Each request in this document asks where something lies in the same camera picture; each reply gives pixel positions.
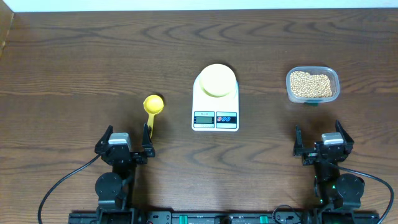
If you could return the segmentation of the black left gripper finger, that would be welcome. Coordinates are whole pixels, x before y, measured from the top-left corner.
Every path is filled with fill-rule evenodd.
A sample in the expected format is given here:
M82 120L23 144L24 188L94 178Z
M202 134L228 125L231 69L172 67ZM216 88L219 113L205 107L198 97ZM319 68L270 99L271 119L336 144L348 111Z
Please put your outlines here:
M142 137L142 147L146 157L155 157L155 149L151 140L152 129L147 123L144 124L143 137Z
M113 127L109 125L103 136L99 139L99 141L95 145L96 154L106 154L108 152L110 148L109 139L112 134L113 134Z

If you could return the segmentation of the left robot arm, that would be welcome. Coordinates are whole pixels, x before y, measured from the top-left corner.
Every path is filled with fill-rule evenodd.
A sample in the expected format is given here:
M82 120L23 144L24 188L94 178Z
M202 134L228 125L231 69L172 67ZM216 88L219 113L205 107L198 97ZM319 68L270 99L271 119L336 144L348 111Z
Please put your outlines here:
M114 133L112 126L96 143L95 153L112 167L95 183L97 223L147 222L145 213L131 206L131 199L137 166L147 164L148 158L155 156L151 133L152 128L144 124L142 151L133 151L128 133Z

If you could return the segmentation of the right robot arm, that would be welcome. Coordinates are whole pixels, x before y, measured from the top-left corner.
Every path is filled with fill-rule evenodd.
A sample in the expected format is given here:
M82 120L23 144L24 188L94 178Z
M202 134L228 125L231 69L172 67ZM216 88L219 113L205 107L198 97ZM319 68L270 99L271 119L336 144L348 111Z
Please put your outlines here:
M303 213L302 223L354 223L354 210L361 206L364 180L353 174L341 174L338 164L345 161L353 149L354 140L336 121L334 133L322 134L322 140L305 147L302 131L295 127L293 155L302 164L315 169L314 192L321 206Z

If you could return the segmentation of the yellow plastic measuring scoop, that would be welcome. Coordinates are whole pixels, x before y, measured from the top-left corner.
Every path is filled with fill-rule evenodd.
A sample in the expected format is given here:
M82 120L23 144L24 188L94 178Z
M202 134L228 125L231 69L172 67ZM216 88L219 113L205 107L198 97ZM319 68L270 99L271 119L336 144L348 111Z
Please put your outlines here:
M154 130L154 118L164 109L164 101L159 95L149 95L143 102L144 110L148 114L147 125L150 128L150 137Z

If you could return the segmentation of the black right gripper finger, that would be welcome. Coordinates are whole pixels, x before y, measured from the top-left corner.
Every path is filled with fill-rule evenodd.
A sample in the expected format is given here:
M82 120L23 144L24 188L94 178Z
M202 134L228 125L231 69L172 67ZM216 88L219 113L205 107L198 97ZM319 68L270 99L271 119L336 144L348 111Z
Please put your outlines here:
M302 140L302 131L298 125L295 127L295 143L293 148L294 156L301 156L304 151L304 145Z
M335 122L335 129L338 133L341 134L343 138L343 144L345 148L345 154L350 154L351 151L353 150L353 145L354 145L354 140L352 137L343 129L341 123L336 120Z

